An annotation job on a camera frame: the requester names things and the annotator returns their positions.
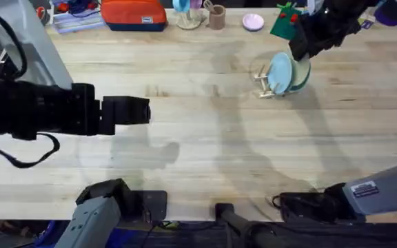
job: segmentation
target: wooden table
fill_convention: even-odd
[[[260,32],[241,27],[248,12],[265,18]],[[228,10],[221,31],[180,30],[167,13],[161,33],[49,30],[75,82],[94,84],[98,99],[148,97],[152,122],[116,136],[57,135],[61,151],[32,169],[0,157],[0,219],[69,219],[85,186],[123,178],[167,191],[170,220],[211,220],[217,202],[250,220],[279,220],[266,196],[397,165],[397,27],[348,36],[312,59],[300,94],[260,100],[252,76],[287,46],[269,34],[277,9]],[[51,144],[0,136],[0,147],[28,161]]]

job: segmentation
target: black cable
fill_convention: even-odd
[[[0,149],[0,155],[2,155],[4,158],[6,158],[16,168],[27,169],[27,168],[30,168],[30,167],[33,167],[33,166],[39,164],[40,162],[44,161],[49,156],[51,156],[53,153],[59,151],[59,148],[61,147],[61,144],[59,144],[59,141],[58,141],[58,139],[56,137],[54,137],[51,134],[45,134],[45,133],[38,133],[37,135],[46,136],[49,139],[51,139],[52,142],[53,142],[53,148],[50,151],[48,151],[47,153],[45,153],[36,162],[21,162],[21,161],[17,160],[15,157],[13,157],[12,155],[8,154],[7,152],[5,152],[5,151],[3,151],[1,149]]]
[[[211,223],[211,225],[208,225],[205,227],[199,227],[199,228],[179,228],[179,227],[169,228],[169,227],[167,227],[169,224],[171,224],[171,223],[168,223],[166,225],[158,225],[158,227],[160,227],[161,229],[170,230],[170,231],[205,231],[205,230],[211,229],[213,227],[216,227],[218,225],[217,222],[213,222],[213,223]]]
[[[77,16],[77,15],[74,15],[74,14],[71,14],[73,17],[77,17],[77,18],[84,18],[84,17],[89,17],[90,15],[92,15],[92,14],[97,14],[97,13],[99,13],[100,12],[100,10],[98,10],[98,11],[95,11],[95,12],[91,12],[90,14],[86,14],[86,15],[84,15],[84,16]]]
[[[78,14],[85,11],[88,4],[90,3],[90,0],[72,0],[69,1],[68,3],[69,3],[68,12],[70,14]]]
[[[273,206],[274,206],[275,208],[277,208],[278,210],[281,209],[281,206],[278,205],[278,204],[276,204],[276,203],[275,203],[275,200],[276,200],[276,199],[281,199],[281,198],[283,198],[283,199],[288,199],[288,200],[294,200],[294,201],[297,201],[297,202],[299,202],[299,203],[306,204],[306,205],[308,205],[308,206],[310,206],[310,207],[321,207],[321,205],[319,205],[319,204],[311,203],[311,202],[309,202],[308,200],[305,200],[305,199],[302,199],[302,198],[299,198],[299,197],[291,197],[291,196],[274,196],[274,197],[272,198],[272,204],[273,204]]]
[[[145,236],[145,238],[143,239],[141,248],[143,248],[143,247],[145,246],[146,240],[148,239],[148,237],[149,237],[150,234],[152,233],[152,230],[154,230],[154,228],[156,228],[156,227],[157,227],[157,225],[153,225],[153,226],[151,227],[151,229],[146,233],[146,236]]]
[[[27,57],[24,49],[22,48],[21,42],[19,42],[16,34],[14,33],[12,27],[0,16],[0,24],[7,32],[8,36],[12,39],[14,46],[18,49],[19,56],[21,56],[21,69],[11,75],[10,79],[15,80],[22,77],[27,72]]]

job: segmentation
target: brown cup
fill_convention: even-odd
[[[213,30],[220,30],[225,27],[226,8],[216,4],[214,5],[216,14],[210,12],[209,27]]]

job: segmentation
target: green object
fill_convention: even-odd
[[[270,33],[283,39],[291,40],[295,36],[295,26],[291,24],[290,18],[294,14],[297,14],[298,18],[300,18],[301,11],[292,8],[287,4],[282,7],[284,8],[281,8],[281,12],[275,21],[274,27],[270,30]],[[285,13],[286,16],[280,18],[281,13]]]
[[[290,8],[290,6],[292,5],[291,2],[287,2],[285,6],[282,6],[281,4],[277,4],[276,7],[282,9],[282,8]]]

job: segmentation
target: pink plate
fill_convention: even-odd
[[[243,27],[249,31],[258,31],[265,25],[265,20],[259,14],[245,14]]]

